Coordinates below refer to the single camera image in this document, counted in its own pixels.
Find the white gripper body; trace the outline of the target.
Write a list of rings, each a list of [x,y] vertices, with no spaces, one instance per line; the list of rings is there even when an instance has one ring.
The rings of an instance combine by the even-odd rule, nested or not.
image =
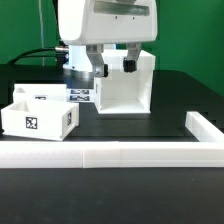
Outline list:
[[[67,45],[151,42],[155,0],[58,0],[58,27]]]

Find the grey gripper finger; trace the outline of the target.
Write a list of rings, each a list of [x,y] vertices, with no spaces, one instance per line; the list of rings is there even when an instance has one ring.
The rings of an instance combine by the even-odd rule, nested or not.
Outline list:
[[[104,46],[102,44],[94,44],[86,46],[86,54],[92,65],[92,72],[95,77],[107,77],[108,65],[104,63],[102,53]]]
[[[126,45],[127,56],[123,59],[123,69],[127,73],[137,70],[137,60],[141,52],[140,43],[128,43]]]

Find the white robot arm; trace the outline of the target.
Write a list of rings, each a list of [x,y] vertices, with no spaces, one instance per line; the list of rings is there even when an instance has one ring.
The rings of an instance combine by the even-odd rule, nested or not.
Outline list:
[[[104,47],[124,44],[123,69],[134,72],[141,44],[157,37],[156,0],[58,0],[58,28],[69,47],[69,69],[106,77]]]

